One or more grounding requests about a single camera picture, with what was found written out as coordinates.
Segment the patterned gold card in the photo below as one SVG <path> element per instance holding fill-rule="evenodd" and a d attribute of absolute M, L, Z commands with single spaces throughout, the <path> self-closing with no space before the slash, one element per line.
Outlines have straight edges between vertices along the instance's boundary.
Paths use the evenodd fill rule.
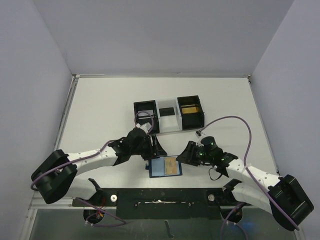
<path fill-rule="evenodd" d="M 178 173 L 175 157 L 164 158 L 164 172 L 166 175 L 176 175 Z"/>
<path fill-rule="evenodd" d="M 186 106 L 181 108 L 182 114 L 196 114 L 200 113 L 202 110 L 198 106 Z"/>

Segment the blue leather card holder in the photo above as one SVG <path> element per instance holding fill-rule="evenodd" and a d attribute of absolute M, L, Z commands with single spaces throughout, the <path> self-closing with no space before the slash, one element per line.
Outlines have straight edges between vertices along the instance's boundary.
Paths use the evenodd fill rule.
<path fill-rule="evenodd" d="M 164 158 L 167 157 L 175 157 L 175 160 L 177 156 L 166 156 L 166 157 L 158 157 L 149 160 L 145 164 L 145 169 L 149 172 L 149 177 L 150 178 L 163 178 L 163 177 L 174 177 L 174 176 L 182 176 L 183 171 L 182 171 L 182 166 L 181 163 L 178 162 L 177 160 L 177 174 L 174 175 L 166 175 L 165 174 L 165 161 Z"/>

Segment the black card from holder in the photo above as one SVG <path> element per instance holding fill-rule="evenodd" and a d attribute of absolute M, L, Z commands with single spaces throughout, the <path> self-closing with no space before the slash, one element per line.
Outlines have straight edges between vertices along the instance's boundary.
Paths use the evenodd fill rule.
<path fill-rule="evenodd" d="M 161 117 L 174 116 L 175 115 L 175 110 L 174 110 L 173 107 L 160 108 L 159 109 L 159 114 L 160 114 Z"/>

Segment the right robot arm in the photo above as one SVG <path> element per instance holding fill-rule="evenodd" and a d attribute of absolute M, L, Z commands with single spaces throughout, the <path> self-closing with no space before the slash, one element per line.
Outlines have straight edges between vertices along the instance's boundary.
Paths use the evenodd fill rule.
<path fill-rule="evenodd" d="M 191 165 L 209 165 L 230 179 L 224 186 L 224 195 L 270 213 L 275 221 L 288 231 L 294 231 L 314 210 L 314 205 L 298 180 L 292 175 L 279 176 L 245 164 L 236 155 L 218 147 L 214 137 L 200 142 L 189 141 L 176 158 Z"/>

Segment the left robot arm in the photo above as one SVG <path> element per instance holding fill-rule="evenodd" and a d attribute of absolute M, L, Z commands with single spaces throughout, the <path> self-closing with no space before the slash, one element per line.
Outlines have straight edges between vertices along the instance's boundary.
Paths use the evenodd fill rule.
<path fill-rule="evenodd" d="M 31 175 L 30 188 L 39 192 L 46 204 L 64 197 L 91 201 L 102 195 L 102 188 L 93 178 L 80 179 L 81 174 L 118 166 L 132 156 L 149 161 L 167 155 L 156 135 L 142 126 L 135 127 L 127 136 L 109 140 L 98 149 L 78 153 L 53 151 Z"/>

